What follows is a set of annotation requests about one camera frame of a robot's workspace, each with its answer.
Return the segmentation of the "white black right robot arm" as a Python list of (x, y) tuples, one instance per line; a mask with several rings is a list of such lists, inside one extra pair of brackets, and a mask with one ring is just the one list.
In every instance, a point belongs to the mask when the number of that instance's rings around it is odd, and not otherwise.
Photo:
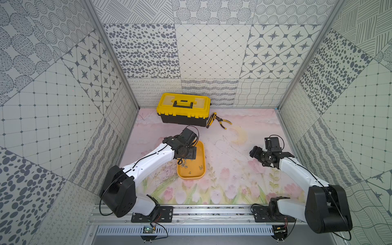
[(254, 146), (250, 157), (264, 167), (276, 168), (286, 173), (303, 190), (305, 203), (289, 197), (271, 198), (267, 206), (252, 204), (250, 211), (255, 222), (283, 222), (274, 228), (272, 237), (284, 241), (291, 234), (290, 222), (305, 222), (317, 233), (351, 232), (353, 223), (345, 190), (331, 185), (304, 167), (293, 154), (285, 152), (280, 143), (283, 139), (271, 135), (265, 139), (265, 149)]

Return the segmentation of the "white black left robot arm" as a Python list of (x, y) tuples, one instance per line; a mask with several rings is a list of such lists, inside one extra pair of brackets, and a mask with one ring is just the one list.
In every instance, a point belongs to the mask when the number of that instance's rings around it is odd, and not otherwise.
[(134, 163), (124, 167), (113, 166), (109, 169), (100, 192), (99, 204), (106, 204), (111, 214), (123, 217), (129, 212), (140, 214), (150, 222), (158, 220), (160, 204), (150, 195), (140, 196), (136, 189), (143, 180), (162, 165), (176, 159), (195, 160), (199, 132), (187, 126), (175, 136), (164, 138), (162, 143)]

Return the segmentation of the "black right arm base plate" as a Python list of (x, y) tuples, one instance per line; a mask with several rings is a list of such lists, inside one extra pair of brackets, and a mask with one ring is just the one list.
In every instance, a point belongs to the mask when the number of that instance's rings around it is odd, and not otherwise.
[(296, 220), (295, 218), (291, 216), (283, 215), (279, 212), (277, 202), (278, 200), (281, 199), (289, 199), (289, 198), (286, 197), (271, 198), (267, 206), (261, 204), (252, 204), (250, 207), (250, 211), (253, 214), (255, 222), (256, 223), (294, 222)]

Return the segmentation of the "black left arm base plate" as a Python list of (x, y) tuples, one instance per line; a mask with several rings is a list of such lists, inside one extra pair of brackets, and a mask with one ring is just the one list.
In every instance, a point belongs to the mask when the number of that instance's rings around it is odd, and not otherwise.
[(173, 219), (173, 206), (162, 206), (150, 195), (138, 197), (131, 209), (132, 223), (171, 223)]

